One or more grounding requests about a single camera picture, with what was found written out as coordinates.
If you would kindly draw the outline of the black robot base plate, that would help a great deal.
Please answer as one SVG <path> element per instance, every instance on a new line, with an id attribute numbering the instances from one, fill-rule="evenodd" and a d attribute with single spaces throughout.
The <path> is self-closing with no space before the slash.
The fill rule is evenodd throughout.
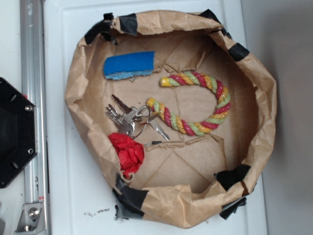
<path id="1" fill-rule="evenodd" d="M 37 154 L 35 106 L 0 79 L 0 187 L 6 188 Z"/>

